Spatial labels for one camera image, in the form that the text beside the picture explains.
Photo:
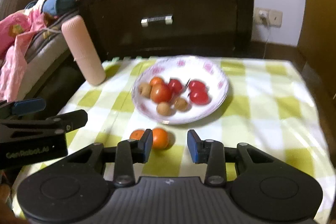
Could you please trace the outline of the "small orange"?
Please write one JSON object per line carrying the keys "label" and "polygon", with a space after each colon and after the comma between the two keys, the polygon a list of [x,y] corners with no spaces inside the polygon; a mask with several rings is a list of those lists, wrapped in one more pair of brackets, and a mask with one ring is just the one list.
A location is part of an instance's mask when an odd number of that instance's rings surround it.
{"label": "small orange", "polygon": [[151,86],[154,86],[154,85],[157,85],[157,84],[164,84],[164,83],[165,83],[165,81],[163,80],[163,78],[155,76],[150,80],[149,84]]}
{"label": "small orange", "polygon": [[129,139],[140,140],[144,134],[144,130],[134,130],[131,134]]}
{"label": "small orange", "polygon": [[169,134],[162,128],[152,129],[154,149],[165,149],[169,145]]}

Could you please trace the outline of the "brown longan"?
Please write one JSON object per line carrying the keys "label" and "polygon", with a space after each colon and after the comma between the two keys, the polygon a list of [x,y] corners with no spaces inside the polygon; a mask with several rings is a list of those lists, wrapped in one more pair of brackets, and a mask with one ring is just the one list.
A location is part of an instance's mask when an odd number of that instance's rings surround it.
{"label": "brown longan", "polygon": [[171,116],[173,111],[171,108],[171,105],[168,102],[160,102],[159,104],[157,104],[157,113],[161,116]]}
{"label": "brown longan", "polygon": [[150,98],[151,85],[149,83],[140,83],[138,86],[138,92],[142,97]]}
{"label": "brown longan", "polygon": [[177,111],[187,111],[189,109],[189,103],[183,97],[178,97],[174,101],[174,108]]}

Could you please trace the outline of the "large red tomato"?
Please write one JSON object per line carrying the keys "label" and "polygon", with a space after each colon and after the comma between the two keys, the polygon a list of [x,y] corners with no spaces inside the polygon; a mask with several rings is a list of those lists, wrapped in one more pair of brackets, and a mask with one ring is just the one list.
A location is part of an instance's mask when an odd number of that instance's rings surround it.
{"label": "large red tomato", "polygon": [[172,94],[171,89],[166,84],[155,84],[151,89],[150,99],[155,103],[169,102]]}

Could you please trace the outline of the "cherry tomato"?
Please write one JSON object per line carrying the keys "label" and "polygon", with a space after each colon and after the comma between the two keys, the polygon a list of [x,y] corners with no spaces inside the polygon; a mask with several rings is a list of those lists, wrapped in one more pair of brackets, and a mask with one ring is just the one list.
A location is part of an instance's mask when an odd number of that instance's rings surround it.
{"label": "cherry tomato", "polygon": [[202,81],[199,80],[191,80],[187,87],[190,91],[192,90],[206,90],[206,85]]}
{"label": "cherry tomato", "polygon": [[179,95],[186,91],[188,83],[189,81],[183,84],[179,79],[170,79],[168,87],[170,88],[173,94]]}
{"label": "cherry tomato", "polygon": [[190,101],[196,105],[206,105],[209,103],[209,95],[204,90],[192,90],[189,94]]}

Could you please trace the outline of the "bed mattress with grey sheet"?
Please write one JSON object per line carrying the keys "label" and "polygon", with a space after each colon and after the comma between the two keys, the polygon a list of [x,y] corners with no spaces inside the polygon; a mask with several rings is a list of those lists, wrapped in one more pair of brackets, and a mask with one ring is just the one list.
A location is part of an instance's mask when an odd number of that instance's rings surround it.
{"label": "bed mattress with grey sheet", "polygon": [[77,14],[77,9],[71,10],[34,36],[26,52],[27,69],[18,90],[18,100],[25,98],[54,61],[68,50],[61,27],[64,22]]}

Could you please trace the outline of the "green white checkered tablecloth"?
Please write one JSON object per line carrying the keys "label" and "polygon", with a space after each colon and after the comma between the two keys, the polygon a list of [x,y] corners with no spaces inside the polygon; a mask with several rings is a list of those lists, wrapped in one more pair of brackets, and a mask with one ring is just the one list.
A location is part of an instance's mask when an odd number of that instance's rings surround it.
{"label": "green white checkered tablecloth", "polygon": [[[153,59],[107,61],[106,81],[88,83],[76,91],[63,112],[84,109],[85,127],[70,133],[70,152],[100,141],[115,145],[132,131],[157,127],[131,101],[131,88]],[[249,143],[312,175],[323,189],[315,220],[327,223],[335,196],[335,174],[319,124],[318,111],[306,84],[288,61],[216,59],[228,76],[229,93],[211,115],[191,124],[165,126],[174,143],[164,152],[152,151],[149,161],[135,166],[135,174],[152,176],[202,176],[205,165],[194,165],[187,151],[187,131],[194,129],[234,147]]]}

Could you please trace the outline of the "pink patterned blanket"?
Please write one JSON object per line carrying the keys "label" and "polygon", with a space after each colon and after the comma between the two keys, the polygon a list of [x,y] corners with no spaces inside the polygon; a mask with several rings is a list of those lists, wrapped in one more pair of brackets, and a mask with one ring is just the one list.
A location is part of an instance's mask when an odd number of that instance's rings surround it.
{"label": "pink patterned blanket", "polygon": [[34,38],[51,25],[52,16],[43,12],[46,0],[16,11],[1,20],[1,100],[17,98],[27,69],[26,52]]}

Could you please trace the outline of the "pink ribbed cylindrical case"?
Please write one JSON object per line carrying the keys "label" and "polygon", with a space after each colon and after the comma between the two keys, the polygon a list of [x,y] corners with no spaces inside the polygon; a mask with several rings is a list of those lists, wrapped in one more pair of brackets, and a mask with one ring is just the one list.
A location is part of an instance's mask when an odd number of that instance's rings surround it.
{"label": "pink ribbed cylindrical case", "polygon": [[106,73],[83,18],[76,15],[64,22],[62,34],[84,78],[91,85],[101,84]]}

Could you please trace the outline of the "white floral porcelain bowl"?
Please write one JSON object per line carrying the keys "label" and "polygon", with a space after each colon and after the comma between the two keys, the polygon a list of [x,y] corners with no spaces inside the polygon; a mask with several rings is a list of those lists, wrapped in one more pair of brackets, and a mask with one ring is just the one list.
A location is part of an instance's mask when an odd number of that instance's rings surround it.
{"label": "white floral porcelain bowl", "polygon": [[135,80],[134,107],[162,124],[187,124],[217,110],[229,92],[226,74],[210,59],[174,56],[156,61]]}

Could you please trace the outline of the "brown wooden wardrobe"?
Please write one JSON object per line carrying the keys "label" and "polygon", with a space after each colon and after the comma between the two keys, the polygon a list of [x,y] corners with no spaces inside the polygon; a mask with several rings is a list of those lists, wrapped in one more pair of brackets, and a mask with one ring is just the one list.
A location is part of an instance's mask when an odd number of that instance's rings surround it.
{"label": "brown wooden wardrobe", "polygon": [[335,0],[306,0],[298,48],[335,99]]}

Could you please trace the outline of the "dark wooden nightstand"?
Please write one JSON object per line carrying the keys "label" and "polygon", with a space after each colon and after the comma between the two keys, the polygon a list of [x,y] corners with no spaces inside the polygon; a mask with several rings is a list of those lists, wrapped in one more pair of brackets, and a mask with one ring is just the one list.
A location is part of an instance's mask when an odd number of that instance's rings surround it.
{"label": "dark wooden nightstand", "polygon": [[[254,0],[81,0],[98,55],[227,57],[252,37]],[[141,19],[173,14],[173,24],[141,26]]]}

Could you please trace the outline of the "white wall power socket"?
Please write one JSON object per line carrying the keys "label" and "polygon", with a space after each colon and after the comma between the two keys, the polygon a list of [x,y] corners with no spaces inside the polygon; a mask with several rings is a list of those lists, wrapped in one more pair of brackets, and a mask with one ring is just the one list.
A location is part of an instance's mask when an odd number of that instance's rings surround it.
{"label": "white wall power socket", "polygon": [[266,27],[280,28],[282,25],[282,15],[282,11],[255,7],[253,21],[255,24],[264,25]]}

